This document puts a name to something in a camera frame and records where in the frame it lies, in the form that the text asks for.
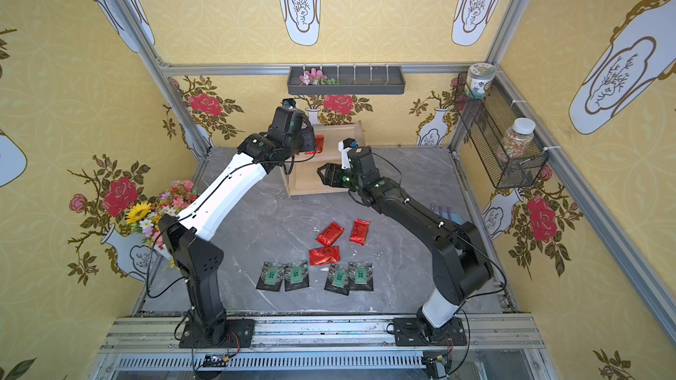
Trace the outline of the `wooden two-tier shelf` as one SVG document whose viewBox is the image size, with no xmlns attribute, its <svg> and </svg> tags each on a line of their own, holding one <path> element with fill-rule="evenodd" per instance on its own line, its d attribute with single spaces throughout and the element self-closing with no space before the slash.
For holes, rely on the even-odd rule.
<svg viewBox="0 0 676 380">
<path fill-rule="evenodd" d="M 339 143 L 343 140 L 353 138 L 359 144 L 364 144 L 364 132 L 360 121 L 347 125 L 315 126 L 314 133 L 324 137 L 322 152 L 314 157 L 306 152 L 301 152 L 296 156 L 296 162 L 290 175 L 286 175 L 281 170 L 286 192 L 290 196 L 346 192 L 345 188 L 325 186 L 321 182 L 317 170 L 328 163 L 340 164 L 342 162 Z"/>
</svg>

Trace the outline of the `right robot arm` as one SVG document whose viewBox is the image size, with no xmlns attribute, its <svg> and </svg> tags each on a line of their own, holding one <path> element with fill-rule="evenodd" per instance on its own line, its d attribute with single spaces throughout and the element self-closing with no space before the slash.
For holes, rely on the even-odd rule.
<svg viewBox="0 0 676 380">
<path fill-rule="evenodd" d="M 380 174 L 375 156 L 369 146 L 353 146 L 343 153 L 343 163 L 322 165 L 317 173 L 324 185 L 358 194 L 361 204 L 392 218 L 430 251 L 435 290 L 418 316 L 421 327 L 435 334 L 494 276 L 494 265 L 474 224 L 446 220 L 424 207 L 399 182 Z"/>
</svg>

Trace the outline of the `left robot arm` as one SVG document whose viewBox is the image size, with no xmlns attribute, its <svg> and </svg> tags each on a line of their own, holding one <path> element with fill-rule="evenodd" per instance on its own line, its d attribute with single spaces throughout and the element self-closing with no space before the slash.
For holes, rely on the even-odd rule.
<svg viewBox="0 0 676 380">
<path fill-rule="evenodd" d="M 224 252 L 211 244 L 218 227 L 246 192 L 273 169 L 294 161 L 301 151 L 315 150 L 308 116 L 295 107 L 278 107 L 268 130 L 249 135 L 193 203 L 178 216 L 160 218 L 159 233 L 187 280 L 192 338 L 219 346 L 229 337 L 218 289 L 218 267 Z"/>
</svg>

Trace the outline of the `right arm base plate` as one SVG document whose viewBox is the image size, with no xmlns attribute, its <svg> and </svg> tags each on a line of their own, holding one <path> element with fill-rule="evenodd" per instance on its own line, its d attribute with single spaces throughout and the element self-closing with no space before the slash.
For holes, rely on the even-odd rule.
<svg viewBox="0 0 676 380">
<path fill-rule="evenodd" d="M 467 329 L 460 318 L 452 318 L 442 327 L 429 325 L 425 318 L 395 318 L 394 339 L 398 347 L 468 344 Z"/>
</svg>

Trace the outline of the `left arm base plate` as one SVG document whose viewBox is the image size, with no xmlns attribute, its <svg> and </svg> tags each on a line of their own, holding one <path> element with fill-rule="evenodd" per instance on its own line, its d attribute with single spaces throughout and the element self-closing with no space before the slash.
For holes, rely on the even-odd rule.
<svg viewBox="0 0 676 380">
<path fill-rule="evenodd" d="M 208 327 L 197 321 L 186 323 L 180 348 L 249 348 L 255 332 L 253 319 L 229 319 Z"/>
</svg>

